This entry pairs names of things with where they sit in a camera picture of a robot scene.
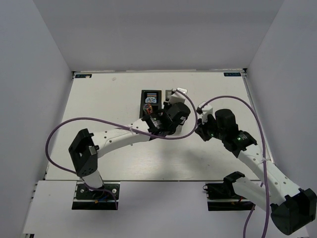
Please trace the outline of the right blue corner label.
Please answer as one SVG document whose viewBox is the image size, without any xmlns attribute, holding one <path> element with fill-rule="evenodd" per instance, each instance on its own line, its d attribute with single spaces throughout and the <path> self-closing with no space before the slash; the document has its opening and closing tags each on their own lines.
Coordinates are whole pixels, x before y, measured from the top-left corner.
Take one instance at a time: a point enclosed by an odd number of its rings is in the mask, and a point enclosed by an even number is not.
<svg viewBox="0 0 317 238">
<path fill-rule="evenodd" d="M 240 72 L 224 72 L 225 77 L 241 77 Z"/>
</svg>

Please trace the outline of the white mesh organizer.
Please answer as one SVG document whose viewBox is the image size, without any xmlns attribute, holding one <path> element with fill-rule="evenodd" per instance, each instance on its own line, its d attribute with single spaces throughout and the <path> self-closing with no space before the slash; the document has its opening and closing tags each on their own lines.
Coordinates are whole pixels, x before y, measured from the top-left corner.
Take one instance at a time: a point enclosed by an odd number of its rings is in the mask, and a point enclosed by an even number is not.
<svg viewBox="0 0 317 238">
<path fill-rule="evenodd" d="M 163 105 L 176 104 L 178 102 L 184 103 L 186 97 L 183 94 L 187 94 L 187 89 L 183 88 L 173 88 L 165 91 L 165 100 Z"/>
</svg>

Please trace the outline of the blue glue jar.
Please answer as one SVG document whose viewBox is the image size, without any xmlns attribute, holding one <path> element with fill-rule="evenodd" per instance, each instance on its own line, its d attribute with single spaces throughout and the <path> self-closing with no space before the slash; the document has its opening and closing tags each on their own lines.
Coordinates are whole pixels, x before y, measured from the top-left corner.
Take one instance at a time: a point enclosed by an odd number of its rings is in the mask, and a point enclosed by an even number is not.
<svg viewBox="0 0 317 238">
<path fill-rule="evenodd" d="M 158 102 L 157 97 L 148 96 L 145 98 L 145 103 L 147 103 L 147 104 L 156 104 L 157 102 Z"/>
</svg>

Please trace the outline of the black mesh organizer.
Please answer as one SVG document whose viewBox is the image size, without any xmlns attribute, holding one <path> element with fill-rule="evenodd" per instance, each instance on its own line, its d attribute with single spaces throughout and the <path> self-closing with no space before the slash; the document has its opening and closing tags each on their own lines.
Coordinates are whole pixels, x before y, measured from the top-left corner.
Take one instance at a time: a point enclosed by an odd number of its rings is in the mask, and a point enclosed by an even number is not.
<svg viewBox="0 0 317 238">
<path fill-rule="evenodd" d="M 142 90 L 139 118 L 162 107 L 161 90 Z"/>
</svg>

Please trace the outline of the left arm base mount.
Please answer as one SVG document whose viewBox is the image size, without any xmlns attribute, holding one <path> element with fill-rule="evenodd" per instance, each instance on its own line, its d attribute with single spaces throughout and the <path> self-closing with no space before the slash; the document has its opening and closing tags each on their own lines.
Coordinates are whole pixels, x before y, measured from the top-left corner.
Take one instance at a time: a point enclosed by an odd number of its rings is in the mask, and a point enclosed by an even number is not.
<svg viewBox="0 0 317 238">
<path fill-rule="evenodd" d="M 89 190 L 82 182 L 78 182 L 74 191 L 72 210 L 117 210 L 120 183 L 105 183 L 104 186 L 104 189 L 114 194 L 115 199 L 108 192 Z"/>
</svg>

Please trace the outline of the left blue corner label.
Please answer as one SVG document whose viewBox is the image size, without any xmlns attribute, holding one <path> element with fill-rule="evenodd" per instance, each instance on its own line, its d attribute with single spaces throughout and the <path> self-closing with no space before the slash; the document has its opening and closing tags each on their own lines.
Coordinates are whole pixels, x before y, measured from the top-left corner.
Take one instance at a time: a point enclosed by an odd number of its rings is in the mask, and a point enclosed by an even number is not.
<svg viewBox="0 0 317 238">
<path fill-rule="evenodd" d="M 76 74 L 75 78 L 91 78 L 92 74 Z"/>
</svg>

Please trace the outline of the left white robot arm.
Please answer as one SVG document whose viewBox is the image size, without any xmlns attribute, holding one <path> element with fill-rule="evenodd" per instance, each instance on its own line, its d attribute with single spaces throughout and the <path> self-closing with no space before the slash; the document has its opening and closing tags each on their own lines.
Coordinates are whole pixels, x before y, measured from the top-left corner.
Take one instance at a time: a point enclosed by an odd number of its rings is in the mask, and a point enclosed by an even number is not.
<svg viewBox="0 0 317 238">
<path fill-rule="evenodd" d="M 115 128 L 104 132 L 80 130 L 68 148 L 76 175 L 88 186 L 94 198 L 104 194 L 105 186 L 98 171 L 98 159 L 116 149 L 139 142 L 148 142 L 160 136 L 166 138 L 176 132 L 190 115 L 184 103 L 178 102 L 167 109 L 145 115 L 130 124 L 127 130 Z"/>
</svg>

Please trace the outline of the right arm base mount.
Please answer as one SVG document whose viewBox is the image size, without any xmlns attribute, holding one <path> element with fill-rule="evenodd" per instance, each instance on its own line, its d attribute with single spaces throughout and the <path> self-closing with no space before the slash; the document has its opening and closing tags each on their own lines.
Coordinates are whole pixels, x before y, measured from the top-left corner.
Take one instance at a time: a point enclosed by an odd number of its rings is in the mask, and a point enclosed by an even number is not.
<svg viewBox="0 0 317 238">
<path fill-rule="evenodd" d="M 233 172 L 222 183 L 206 183 L 203 191 L 207 195 L 208 211 L 251 211 L 254 204 L 233 190 L 233 183 L 244 177 L 241 172 Z"/>
</svg>

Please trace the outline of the blue corner label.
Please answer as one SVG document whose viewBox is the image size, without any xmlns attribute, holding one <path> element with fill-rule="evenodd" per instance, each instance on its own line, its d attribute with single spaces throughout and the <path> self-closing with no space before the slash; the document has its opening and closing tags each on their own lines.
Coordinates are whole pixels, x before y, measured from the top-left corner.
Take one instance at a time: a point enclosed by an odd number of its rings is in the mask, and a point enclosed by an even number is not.
<svg viewBox="0 0 317 238">
<path fill-rule="evenodd" d="M 224 72 L 225 77 L 241 77 L 240 72 Z"/>
<path fill-rule="evenodd" d="M 76 74 L 75 78 L 91 78 L 92 74 Z"/>
</svg>

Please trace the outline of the pink tube with pins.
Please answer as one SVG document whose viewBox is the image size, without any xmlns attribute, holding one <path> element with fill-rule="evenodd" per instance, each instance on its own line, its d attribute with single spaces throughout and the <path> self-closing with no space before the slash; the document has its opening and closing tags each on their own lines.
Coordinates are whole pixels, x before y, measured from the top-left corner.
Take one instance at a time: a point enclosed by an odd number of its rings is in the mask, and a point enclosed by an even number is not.
<svg viewBox="0 0 317 238">
<path fill-rule="evenodd" d="M 145 103 L 142 107 L 142 112 L 143 112 L 143 115 L 150 115 L 153 113 L 153 107 L 152 107 L 152 104 L 147 104 Z"/>
</svg>

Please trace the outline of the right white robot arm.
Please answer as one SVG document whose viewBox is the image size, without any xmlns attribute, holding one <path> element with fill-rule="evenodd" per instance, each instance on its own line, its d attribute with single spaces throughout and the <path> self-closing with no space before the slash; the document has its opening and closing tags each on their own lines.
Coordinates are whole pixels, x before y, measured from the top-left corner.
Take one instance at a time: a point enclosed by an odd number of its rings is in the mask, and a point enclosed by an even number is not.
<svg viewBox="0 0 317 238">
<path fill-rule="evenodd" d="M 198 108 L 198 134 L 203 141 L 211 138 L 222 142 L 225 149 L 244 163 L 262 181 L 264 187 L 251 182 L 243 173 L 233 172 L 223 179 L 221 193 L 234 198 L 242 196 L 258 207 L 269 210 L 275 226 L 291 235 L 316 218 L 317 196 L 291 181 L 271 160 L 264 160 L 261 148 L 246 131 L 238 128 L 235 115 L 229 109 L 216 112 Z"/>
</svg>

